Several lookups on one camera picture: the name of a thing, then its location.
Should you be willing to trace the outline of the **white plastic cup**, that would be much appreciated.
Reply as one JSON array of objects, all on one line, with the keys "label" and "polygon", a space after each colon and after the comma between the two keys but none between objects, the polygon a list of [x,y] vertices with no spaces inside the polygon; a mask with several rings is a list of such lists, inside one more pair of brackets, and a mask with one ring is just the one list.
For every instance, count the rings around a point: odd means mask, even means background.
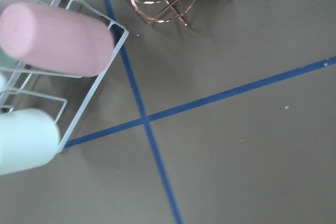
[{"label": "white plastic cup", "polygon": [[49,163],[59,143],[59,128],[45,111],[30,108],[1,114],[1,175]]}]

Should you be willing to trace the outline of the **mint green plastic cup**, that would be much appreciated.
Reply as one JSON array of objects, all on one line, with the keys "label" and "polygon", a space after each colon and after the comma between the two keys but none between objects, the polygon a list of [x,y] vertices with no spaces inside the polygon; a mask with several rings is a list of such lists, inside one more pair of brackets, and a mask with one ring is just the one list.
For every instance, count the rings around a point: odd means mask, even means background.
[{"label": "mint green plastic cup", "polygon": [[13,69],[18,66],[19,61],[8,56],[4,51],[0,50],[1,55],[1,70]]}]

